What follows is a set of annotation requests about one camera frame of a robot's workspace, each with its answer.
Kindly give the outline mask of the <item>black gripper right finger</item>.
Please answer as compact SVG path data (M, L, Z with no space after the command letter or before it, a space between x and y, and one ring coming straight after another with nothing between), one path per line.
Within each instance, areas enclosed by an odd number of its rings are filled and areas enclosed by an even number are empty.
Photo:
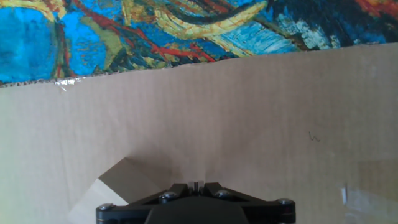
M295 202L289 198L263 200L204 181L196 182L196 194L237 205L248 223L295 223Z

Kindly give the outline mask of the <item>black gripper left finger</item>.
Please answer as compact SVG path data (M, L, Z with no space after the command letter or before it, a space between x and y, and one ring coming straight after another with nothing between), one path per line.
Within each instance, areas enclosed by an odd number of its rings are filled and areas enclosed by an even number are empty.
M169 189L160 191L128 205L117 206L104 203L96 208L96 224L145 223L150 212L158 207L184 197L194 196L197 183L173 184Z

